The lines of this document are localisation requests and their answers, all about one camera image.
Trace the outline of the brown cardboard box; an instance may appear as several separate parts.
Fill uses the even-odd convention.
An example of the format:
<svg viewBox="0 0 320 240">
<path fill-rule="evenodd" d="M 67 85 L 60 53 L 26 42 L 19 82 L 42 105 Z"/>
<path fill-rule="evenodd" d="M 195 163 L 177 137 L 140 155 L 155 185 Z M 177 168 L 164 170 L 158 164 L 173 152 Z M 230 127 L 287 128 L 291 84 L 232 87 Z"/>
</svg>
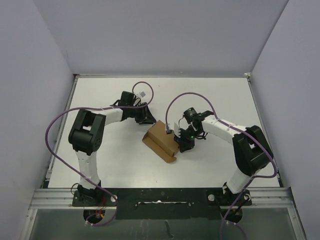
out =
<svg viewBox="0 0 320 240">
<path fill-rule="evenodd" d="M 175 155 L 179 151 L 179 145 L 174 137 L 173 133 L 166 133 L 165 124 L 158 120 L 147 130 L 142 142 L 167 164 L 172 164 L 177 160 Z"/>
</svg>

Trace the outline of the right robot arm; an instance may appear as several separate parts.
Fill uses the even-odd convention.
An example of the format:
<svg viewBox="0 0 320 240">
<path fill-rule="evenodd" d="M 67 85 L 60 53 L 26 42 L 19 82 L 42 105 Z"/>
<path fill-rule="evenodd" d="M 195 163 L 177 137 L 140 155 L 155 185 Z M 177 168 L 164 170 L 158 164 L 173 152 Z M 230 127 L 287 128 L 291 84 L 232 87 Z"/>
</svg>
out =
<svg viewBox="0 0 320 240">
<path fill-rule="evenodd" d="M 166 130 L 173 131 L 174 141 L 181 153 L 193 149 L 195 140 L 205 140 L 208 134 L 233 147 L 236 170 L 222 187 L 222 198 L 230 205 L 240 199 L 240 192 L 260 170 L 274 160 L 267 139 L 257 125 L 237 125 L 216 117 L 209 110 L 198 113 L 193 107 L 184 111 L 182 118 L 187 122 L 186 129 L 181 128 L 179 123 L 174 123 L 173 127 L 168 126 Z"/>
</svg>

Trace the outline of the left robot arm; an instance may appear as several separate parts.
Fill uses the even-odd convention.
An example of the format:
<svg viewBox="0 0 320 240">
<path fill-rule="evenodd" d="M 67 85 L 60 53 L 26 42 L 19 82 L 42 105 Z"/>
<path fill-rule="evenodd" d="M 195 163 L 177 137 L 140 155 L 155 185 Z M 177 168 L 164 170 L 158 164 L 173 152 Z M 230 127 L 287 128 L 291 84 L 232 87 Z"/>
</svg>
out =
<svg viewBox="0 0 320 240">
<path fill-rule="evenodd" d="M 143 102 L 144 92 L 123 91 L 120 99 L 110 105 L 110 109 L 80 109 L 71 127 L 68 142 L 72 145 L 78 159 L 80 181 L 77 186 L 79 196 L 91 206 L 97 205 L 103 198 L 98 175 L 97 152 L 100 148 L 105 126 L 134 119 L 139 125 L 152 125 L 156 119 L 151 114 L 148 103 Z"/>
</svg>

